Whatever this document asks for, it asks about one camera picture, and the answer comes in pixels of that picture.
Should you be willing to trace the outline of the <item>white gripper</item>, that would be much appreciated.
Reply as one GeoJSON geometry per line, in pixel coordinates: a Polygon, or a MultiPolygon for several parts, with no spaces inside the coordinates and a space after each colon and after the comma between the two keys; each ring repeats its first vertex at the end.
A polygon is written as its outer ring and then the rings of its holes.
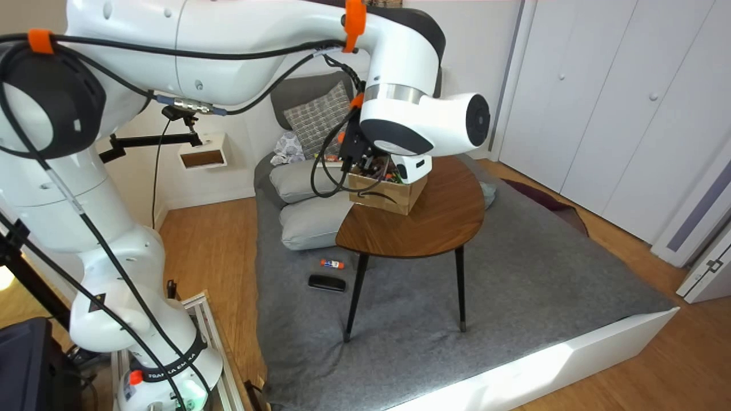
{"type": "Polygon", "coordinates": [[[376,180],[388,180],[388,184],[415,184],[426,179],[432,171],[432,157],[430,155],[388,155],[388,153],[376,153],[371,155],[364,164],[364,173],[373,176],[376,180]]]}

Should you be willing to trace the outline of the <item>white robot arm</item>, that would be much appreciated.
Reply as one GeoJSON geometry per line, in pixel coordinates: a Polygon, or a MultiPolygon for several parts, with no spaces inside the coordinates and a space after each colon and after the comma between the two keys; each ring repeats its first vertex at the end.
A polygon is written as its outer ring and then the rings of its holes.
{"type": "Polygon", "coordinates": [[[123,411],[203,411],[225,358],[163,289],[164,249],[137,225],[95,149],[148,103],[241,114],[303,50],[364,50],[364,89],[343,124],[397,157],[454,155],[490,134],[478,94],[444,97],[439,24],[362,0],[68,0],[61,34],[2,39],[2,211],[38,259],[73,256],[70,340],[129,352],[123,411]]]}

